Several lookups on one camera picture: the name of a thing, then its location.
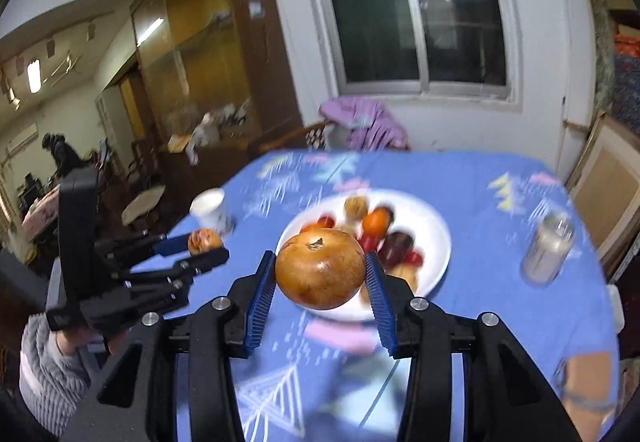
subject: ceiling light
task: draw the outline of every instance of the ceiling light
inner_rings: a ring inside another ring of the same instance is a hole
[[[89,27],[86,29],[86,40],[91,41],[95,37],[95,23],[89,22]]]
[[[47,41],[47,59],[51,59],[56,55],[56,42],[53,41],[53,38],[49,38]]]
[[[40,61],[34,59],[27,67],[27,75],[29,77],[29,89],[32,94],[40,90],[42,83],[40,82]]]
[[[142,43],[144,43],[147,40],[147,38],[149,36],[151,36],[160,25],[162,25],[163,21],[164,21],[164,19],[158,18],[151,25],[149,25],[149,28],[146,29],[142,33],[142,36],[140,36],[140,38],[138,39],[138,46],[140,46]]]
[[[24,73],[24,57],[18,56],[15,59],[15,72],[21,76]]]
[[[14,95],[14,89],[13,88],[9,88],[9,101],[11,102],[11,104],[14,106],[14,108],[17,110],[18,108],[20,108],[20,103],[22,102],[20,99],[18,99],[15,95]]]

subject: white cup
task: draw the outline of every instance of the white cup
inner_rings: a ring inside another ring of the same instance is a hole
[[[220,188],[209,189],[193,199],[189,212],[203,228],[209,228],[220,236],[233,229],[233,222],[226,214],[225,191]]]

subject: purple towel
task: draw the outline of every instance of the purple towel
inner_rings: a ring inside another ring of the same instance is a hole
[[[351,130],[347,138],[348,149],[408,148],[405,129],[381,102],[361,96],[341,96],[321,104],[320,113]]]

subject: human hand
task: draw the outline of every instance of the human hand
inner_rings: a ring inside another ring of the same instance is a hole
[[[87,325],[59,330],[56,332],[56,343],[64,356],[72,356],[80,346],[84,346],[95,337],[95,332]]]
[[[109,347],[109,353],[111,355],[115,353],[115,351],[119,348],[122,342],[127,338],[127,335],[129,335],[129,331],[123,330],[122,332],[114,335],[112,338],[110,338],[107,341],[107,346]]]

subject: person in black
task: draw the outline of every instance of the person in black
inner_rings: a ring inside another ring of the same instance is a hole
[[[48,149],[56,161],[56,177],[62,178],[71,173],[72,170],[82,167],[84,164],[78,157],[76,150],[65,142],[65,136],[59,134],[45,133],[42,138],[42,147]]]

